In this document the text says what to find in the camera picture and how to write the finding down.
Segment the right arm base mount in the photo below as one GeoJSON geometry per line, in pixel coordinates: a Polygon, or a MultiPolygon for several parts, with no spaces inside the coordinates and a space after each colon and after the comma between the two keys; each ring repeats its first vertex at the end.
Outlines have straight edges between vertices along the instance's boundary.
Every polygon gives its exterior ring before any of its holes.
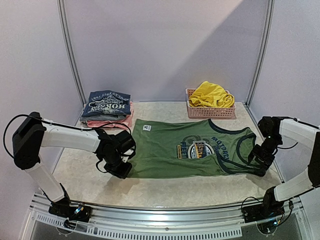
{"type": "Polygon", "coordinates": [[[282,220],[284,220],[284,202],[276,201],[274,190],[275,187],[269,188],[265,192],[262,200],[249,196],[242,201],[240,209],[245,223],[275,219],[272,226],[276,227],[282,220]],[[245,205],[247,200],[255,200],[258,204],[245,205]]]}

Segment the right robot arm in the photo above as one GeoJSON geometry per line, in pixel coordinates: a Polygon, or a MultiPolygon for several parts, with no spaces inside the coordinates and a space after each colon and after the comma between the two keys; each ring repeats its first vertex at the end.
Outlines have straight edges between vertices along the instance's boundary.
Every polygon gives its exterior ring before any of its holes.
{"type": "Polygon", "coordinates": [[[320,187],[320,128],[288,116],[264,116],[257,125],[264,141],[253,147],[248,163],[256,161],[266,170],[278,150],[290,150],[297,145],[311,150],[302,173],[265,192],[258,213],[262,218],[269,218],[278,210],[278,205],[320,187]]]}

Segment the green tank top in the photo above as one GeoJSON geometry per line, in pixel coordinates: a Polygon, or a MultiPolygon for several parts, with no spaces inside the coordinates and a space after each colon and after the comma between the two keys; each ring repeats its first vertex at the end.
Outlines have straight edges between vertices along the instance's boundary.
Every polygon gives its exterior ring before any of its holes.
{"type": "Polygon", "coordinates": [[[210,119],[182,123],[137,119],[132,136],[137,150],[129,178],[257,176],[260,169],[257,162],[248,163],[257,138],[249,127],[227,130],[210,119]]]}

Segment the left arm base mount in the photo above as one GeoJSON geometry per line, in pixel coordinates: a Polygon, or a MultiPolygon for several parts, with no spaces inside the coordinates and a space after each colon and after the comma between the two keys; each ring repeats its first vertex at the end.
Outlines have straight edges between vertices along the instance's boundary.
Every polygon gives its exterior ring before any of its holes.
{"type": "Polygon", "coordinates": [[[85,204],[72,205],[69,195],[64,190],[61,200],[50,201],[48,213],[65,218],[63,227],[69,230],[75,230],[78,222],[88,223],[92,215],[92,207],[85,204]]]}

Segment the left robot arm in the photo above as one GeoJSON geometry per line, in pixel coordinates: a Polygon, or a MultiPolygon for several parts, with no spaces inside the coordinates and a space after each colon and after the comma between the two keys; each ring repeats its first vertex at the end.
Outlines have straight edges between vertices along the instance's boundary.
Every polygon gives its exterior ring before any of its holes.
{"type": "Polygon", "coordinates": [[[104,162],[104,173],[125,179],[132,169],[129,160],[135,156],[137,145],[129,128],[117,134],[107,134],[102,127],[80,128],[44,119],[38,112],[24,116],[25,120],[12,136],[13,161],[28,173],[55,203],[55,209],[63,216],[74,213],[74,205],[68,194],[42,164],[40,149],[58,147],[93,153],[104,162]]]}

